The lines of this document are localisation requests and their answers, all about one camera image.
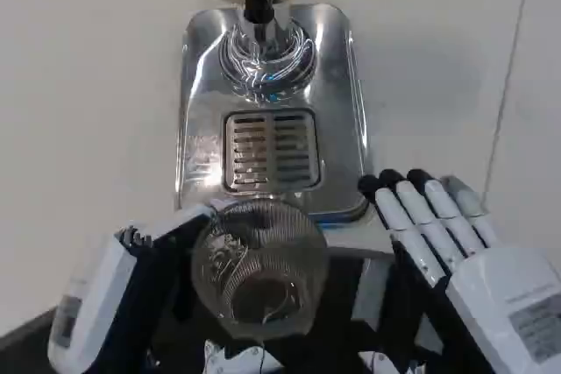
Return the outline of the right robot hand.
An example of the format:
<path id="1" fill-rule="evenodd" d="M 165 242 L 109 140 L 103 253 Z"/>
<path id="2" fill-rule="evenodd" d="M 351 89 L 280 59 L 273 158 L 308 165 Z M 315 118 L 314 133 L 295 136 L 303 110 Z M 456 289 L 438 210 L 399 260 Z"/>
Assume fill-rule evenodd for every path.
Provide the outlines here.
<path id="1" fill-rule="evenodd" d="M 461 179 L 386 169 L 359 179 L 394 252 L 386 355 L 405 373 L 557 373 L 560 274 L 503 243 Z"/>

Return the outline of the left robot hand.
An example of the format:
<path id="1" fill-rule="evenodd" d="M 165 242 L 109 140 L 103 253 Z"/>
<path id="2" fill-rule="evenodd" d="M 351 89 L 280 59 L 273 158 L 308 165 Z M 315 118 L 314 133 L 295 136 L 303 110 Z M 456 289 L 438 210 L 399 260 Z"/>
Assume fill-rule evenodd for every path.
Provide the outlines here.
<path id="1" fill-rule="evenodd" d="M 214 200 L 105 236 L 77 265 L 56 307 L 47 345 L 51 367 L 58 373 L 163 372 L 154 348 L 160 324 L 192 312 L 196 242 L 231 209 L 263 220 L 249 201 Z"/>

